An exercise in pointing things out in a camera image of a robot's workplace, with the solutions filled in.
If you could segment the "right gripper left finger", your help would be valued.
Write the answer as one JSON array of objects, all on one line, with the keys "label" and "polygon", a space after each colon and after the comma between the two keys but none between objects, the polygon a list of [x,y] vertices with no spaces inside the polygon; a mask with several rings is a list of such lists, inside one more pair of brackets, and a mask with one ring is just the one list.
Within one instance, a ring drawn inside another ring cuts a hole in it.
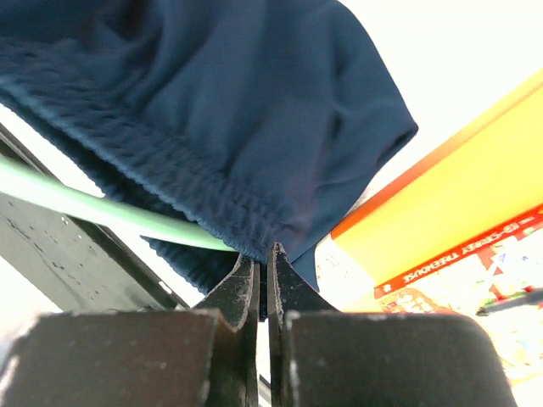
[{"label": "right gripper left finger", "polygon": [[4,406],[256,406],[260,267],[240,257],[183,311],[55,313],[1,364]]}]

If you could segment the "navy blue shorts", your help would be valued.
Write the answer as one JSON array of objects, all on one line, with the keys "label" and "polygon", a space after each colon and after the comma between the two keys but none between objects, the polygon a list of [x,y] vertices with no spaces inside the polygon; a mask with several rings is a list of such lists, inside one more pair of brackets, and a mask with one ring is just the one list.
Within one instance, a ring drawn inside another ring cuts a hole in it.
[{"label": "navy blue shorts", "polygon": [[112,199],[265,261],[315,247],[417,133],[337,1],[4,1],[1,102]]}]

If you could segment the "mint green hanger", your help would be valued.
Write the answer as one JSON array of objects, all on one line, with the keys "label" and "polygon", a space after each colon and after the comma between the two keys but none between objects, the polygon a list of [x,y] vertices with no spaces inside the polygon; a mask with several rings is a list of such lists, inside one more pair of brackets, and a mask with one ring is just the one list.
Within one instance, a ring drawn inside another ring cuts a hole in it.
[{"label": "mint green hanger", "polygon": [[195,248],[234,250],[197,224],[95,197],[12,159],[1,159],[1,192],[93,224],[124,228],[141,237]]}]

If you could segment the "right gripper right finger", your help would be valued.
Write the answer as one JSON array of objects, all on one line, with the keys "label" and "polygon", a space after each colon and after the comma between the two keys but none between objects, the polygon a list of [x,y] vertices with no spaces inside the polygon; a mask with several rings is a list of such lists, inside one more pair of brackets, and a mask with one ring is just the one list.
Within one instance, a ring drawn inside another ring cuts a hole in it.
[{"label": "right gripper right finger", "polygon": [[455,314],[343,313],[294,270],[267,261],[276,406],[513,406],[488,334]]}]

